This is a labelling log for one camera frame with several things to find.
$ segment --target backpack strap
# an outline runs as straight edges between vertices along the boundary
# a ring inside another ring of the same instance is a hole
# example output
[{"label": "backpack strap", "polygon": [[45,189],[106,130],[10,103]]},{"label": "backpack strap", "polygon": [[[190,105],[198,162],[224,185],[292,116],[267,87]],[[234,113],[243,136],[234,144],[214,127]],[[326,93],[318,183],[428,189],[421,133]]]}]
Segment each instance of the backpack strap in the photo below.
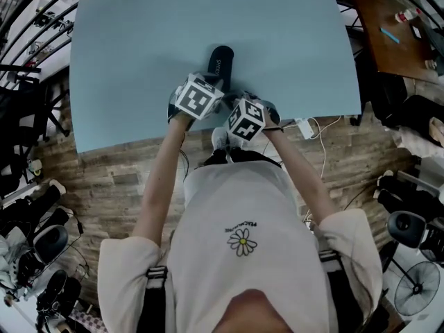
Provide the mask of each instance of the backpack strap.
[{"label": "backpack strap", "polygon": [[[319,252],[319,259],[330,281],[339,333],[354,333],[364,322],[364,314],[353,295],[341,256],[335,250],[323,250]],[[168,268],[166,266],[150,268],[146,276],[148,282],[137,333],[165,333],[167,310],[165,283]]]},{"label": "backpack strap", "polygon": [[354,333],[362,326],[364,314],[353,295],[341,256],[335,250],[323,250],[319,259],[330,281],[339,333]]},{"label": "backpack strap", "polygon": [[137,324],[137,333],[164,333],[167,310],[165,282],[168,277],[168,268],[166,266],[150,268],[146,276],[148,282],[146,283],[144,306]]}]

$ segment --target blue pen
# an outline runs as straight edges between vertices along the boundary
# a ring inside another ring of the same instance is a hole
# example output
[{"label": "blue pen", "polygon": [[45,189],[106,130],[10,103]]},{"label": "blue pen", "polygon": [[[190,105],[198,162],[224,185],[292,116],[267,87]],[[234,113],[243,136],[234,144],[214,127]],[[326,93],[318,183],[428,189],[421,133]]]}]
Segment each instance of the blue pen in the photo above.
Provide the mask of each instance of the blue pen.
[{"label": "blue pen", "polygon": [[395,41],[396,43],[400,43],[399,39],[396,38],[394,35],[392,35],[390,32],[388,32],[385,28],[381,27],[381,32],[387,36],[389,36],[393,41]]}]

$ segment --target wooden desk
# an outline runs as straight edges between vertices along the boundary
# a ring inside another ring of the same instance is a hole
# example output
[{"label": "wooden desk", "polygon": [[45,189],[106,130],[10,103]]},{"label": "wooden desk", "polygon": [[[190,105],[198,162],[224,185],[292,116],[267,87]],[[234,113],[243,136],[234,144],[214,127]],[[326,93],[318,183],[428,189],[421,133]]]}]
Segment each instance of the wooden desk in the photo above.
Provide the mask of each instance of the wooden desk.
[{"label": "wooden desk", "polygon": [[[432,59],[432,49],[419,18],[410,22],[420,29],[422,40],[413,36],[409,22],[400,24],[395,20],[395,14],[405,10],[405,6],[397,1],[353,0],[353,3],[379,72],[438,83],[438,74],[425,67],[425,61]],[[397,37],[400,43],[383,34],[381,27]]]}]

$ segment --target power adapter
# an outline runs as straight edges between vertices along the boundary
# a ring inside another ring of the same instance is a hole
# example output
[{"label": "power adapter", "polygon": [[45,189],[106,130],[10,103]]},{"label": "power adapter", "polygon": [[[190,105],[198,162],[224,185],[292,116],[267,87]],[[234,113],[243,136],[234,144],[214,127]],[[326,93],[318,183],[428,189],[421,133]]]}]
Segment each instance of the power adapter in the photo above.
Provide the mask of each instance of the power adapter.
[{"label": "power adapter", "polygon": [[313,128],[311,128],[308,119],[294,119],[294,121],[298,125],[300,132],[305,139],[310,139],[313,137]]}]

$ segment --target white box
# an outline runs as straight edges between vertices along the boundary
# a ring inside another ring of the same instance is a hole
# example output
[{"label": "white box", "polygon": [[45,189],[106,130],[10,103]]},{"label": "white box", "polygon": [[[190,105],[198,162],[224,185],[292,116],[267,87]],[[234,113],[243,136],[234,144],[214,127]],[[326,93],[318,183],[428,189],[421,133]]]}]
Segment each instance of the white box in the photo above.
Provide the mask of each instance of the white box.
[{"label": "white box", "polygon": [[224,93],[213,85],[206,83],[195,74],[189,74],[178,95],[175,106],[196,119],[209,116],[219,104]]},{"label": "white box", "polygon": [[225,122],[227,131],[244,141],[251,141],[265,127],[264,106],[242,98]]}]

